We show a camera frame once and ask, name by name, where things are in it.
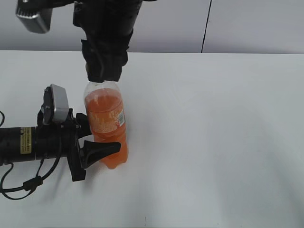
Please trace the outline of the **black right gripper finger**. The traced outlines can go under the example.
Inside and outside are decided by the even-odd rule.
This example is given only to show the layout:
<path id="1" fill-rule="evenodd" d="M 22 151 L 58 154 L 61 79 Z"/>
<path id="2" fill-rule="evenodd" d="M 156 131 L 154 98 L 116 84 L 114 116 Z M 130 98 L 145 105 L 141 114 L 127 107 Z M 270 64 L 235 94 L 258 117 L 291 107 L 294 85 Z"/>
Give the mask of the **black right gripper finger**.
<path id="1" fill-rule="evenodd" d="M 81 40 L 82 43 L 82 55 L 86 61 L 86 72 L 87 78 L 90 82 L 101 83 L 104 80 L 102 79 L 101 73 L 102 68 L 97 56 L 97 52 L 90 44 L 88 40 Z"/>
<path id="2" fill-rule="evenodd" d="M 113 81 L 118 82 L 123 67 L 128 62 L 128 49 L 99 49 L 98 59 L 100 61 L 100 75 L 98 77 L 98 82 Z"/>

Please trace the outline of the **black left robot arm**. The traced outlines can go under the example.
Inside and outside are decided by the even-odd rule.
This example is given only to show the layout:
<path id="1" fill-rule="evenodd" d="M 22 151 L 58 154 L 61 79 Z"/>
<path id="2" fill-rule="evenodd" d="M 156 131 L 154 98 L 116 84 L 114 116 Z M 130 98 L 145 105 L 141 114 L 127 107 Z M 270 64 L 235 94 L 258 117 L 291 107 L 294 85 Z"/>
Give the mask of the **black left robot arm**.
<path id="1" fill-rule="evenodd" d="M 88 118 L 69 109 L 63 122 L 43 124 L 43 113 L 38 113 L 36 127 L 13 127 L 0 130 L 0 163 L 27 162 L 66 157 L 72 181 L 83 181 L 86 169 L 109 155 L 118 153 L 119 142 L 84 141 L 91 135 Z"/>

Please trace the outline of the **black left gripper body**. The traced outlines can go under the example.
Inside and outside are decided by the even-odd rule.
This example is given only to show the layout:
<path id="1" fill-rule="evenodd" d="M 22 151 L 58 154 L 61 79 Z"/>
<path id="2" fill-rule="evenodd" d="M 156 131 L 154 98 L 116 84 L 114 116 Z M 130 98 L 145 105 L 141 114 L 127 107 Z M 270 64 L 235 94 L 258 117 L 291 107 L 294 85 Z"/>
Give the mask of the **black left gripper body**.
<path id="1" fill-rule="evenodd" d="M 70 109 L 64 122 L 52 122 L 49 125 L 42 123 L 43 114 L 38 112 L 37 124 L 35 128 L 36 149 L 35 159 L 45 160 L 54 158 L 55 161 L 50 170 L 41 178 L 48 178 L 62 157 L 67 158 L 72 181 L 83 181 L 86 177 L 86 171 L 82 167 L 82 155 L 80 154 L 79 137 L 76 122 L 76 116 L 73 116 L 73 109 Z"/>

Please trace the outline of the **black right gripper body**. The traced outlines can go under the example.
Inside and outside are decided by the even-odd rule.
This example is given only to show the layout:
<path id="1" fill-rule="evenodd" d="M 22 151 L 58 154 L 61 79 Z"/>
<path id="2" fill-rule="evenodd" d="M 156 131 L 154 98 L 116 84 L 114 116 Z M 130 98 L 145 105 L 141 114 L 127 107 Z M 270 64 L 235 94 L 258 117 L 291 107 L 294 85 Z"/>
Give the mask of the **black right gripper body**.
<path id="1" fill-rule="evenodd" d="M 127 51 L 141 0 L 76 0 L 73 24 L 86 39 L 83 51 Z"/>

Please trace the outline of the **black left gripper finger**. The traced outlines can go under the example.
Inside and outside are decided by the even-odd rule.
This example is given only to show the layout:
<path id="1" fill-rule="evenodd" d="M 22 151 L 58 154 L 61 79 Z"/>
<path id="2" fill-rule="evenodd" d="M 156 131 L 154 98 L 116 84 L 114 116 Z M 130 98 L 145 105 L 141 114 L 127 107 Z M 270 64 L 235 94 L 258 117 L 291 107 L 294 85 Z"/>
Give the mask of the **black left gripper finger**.
<path id="1" fill-rule="evenodd" d="M 82 148 L 83 158 L 82 158 L 82 167 L 87 169 L 97 161 L 118 153 L 121 148 L 119 142 L 90 142 L 84 141 Z"/>
<path id="2" fill-rule="evenodd" d="M 77 129 L 77 134 L 79 138 L 83 138 L 92 135 L 88 117 L 83 113 L 76 114 L 76 122 L 79 128 Z"/>

